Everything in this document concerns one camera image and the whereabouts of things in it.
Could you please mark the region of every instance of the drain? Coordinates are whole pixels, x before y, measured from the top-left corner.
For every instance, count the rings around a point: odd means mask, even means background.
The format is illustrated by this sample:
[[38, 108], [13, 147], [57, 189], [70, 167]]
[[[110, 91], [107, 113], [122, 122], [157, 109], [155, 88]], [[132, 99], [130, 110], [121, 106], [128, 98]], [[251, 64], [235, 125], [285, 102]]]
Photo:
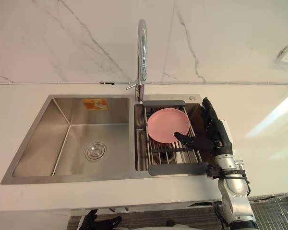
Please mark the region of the drain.
[[105, 156], [107, 148], [103, 143], [93, 143], [85, 150], [85, 158], [89, 161], [98, 161]]

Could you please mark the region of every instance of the marble wall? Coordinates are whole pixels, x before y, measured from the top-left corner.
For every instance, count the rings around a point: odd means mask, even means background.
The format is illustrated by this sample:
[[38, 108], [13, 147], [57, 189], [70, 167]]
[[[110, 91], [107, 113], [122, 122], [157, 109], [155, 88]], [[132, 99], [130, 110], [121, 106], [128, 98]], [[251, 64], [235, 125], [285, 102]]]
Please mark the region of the marble wall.
[[288, 0], [0, 0], [0, 82], [283, 82]]

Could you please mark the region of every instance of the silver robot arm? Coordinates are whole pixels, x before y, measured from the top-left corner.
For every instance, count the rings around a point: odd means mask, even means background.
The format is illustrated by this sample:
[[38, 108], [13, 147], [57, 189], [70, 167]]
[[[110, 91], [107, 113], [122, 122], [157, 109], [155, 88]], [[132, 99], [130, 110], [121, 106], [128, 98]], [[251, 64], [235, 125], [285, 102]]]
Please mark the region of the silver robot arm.
[[243, 168], [243, 161], [234, 161], [232, 144], [223, 123], [207, 98], [203, 100], [202, 118], [206, 137], [188, 137], [176, 132], [174, 136], [185, 146], [194, 150], [208, 150], [214, 160], [209, 165], [207, 176], [218, 178], [222, 203], [216, 205], [217, 217], [230, 230], [258, 229], [255, 216], [248, 201], [249, 182]]

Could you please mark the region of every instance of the countertop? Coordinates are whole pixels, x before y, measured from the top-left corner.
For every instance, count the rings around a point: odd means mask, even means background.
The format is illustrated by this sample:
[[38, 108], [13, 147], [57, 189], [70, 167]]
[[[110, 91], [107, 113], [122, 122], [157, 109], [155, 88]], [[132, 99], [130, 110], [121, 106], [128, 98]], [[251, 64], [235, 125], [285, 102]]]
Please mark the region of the countertop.
[[[251, 196], [288, 192], [288, 86], [147, 85], [145, 93], [208, 97], [219, 119], [228, 123], [234, 158], [245, 162]], [[134, 90], [99, 84], [0, 85], [0, 182], [49, 94], [134, 94]], [[206, 176], [0, 184], [0, 210], [123, 207], [220, 198], [217, 180]]]

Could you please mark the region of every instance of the faucet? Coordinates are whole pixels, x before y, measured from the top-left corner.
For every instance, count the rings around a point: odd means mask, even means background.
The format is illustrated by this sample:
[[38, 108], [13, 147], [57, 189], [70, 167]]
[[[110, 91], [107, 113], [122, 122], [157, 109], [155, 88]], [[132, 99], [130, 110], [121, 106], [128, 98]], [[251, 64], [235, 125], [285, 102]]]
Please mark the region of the faucet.
[[145, 20], [141, 19], [138, 25], [138, 79], [137, 83], [127, 87], [131, 89], [135, 87], [135, 99], [138, 102], [143, 101], [144, 81], [147, 76], [147, 28]]

